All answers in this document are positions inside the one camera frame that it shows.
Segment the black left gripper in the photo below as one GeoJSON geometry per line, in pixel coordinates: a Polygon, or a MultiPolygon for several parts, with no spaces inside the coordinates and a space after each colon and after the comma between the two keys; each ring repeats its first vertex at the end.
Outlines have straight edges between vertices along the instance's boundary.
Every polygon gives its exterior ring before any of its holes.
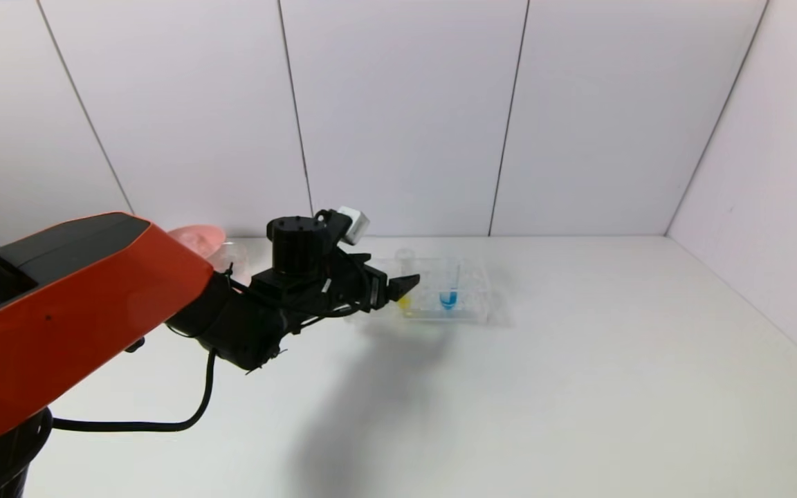
{"type": "Polygon", "coordinates": [[[370,253],[348,253],[338,247],[331,262],[331,283],[336,301],[365,313],[399,302],[418,286],[421,276],[402,275],[389,279],[385,272],[368,265],[370,253]]]}

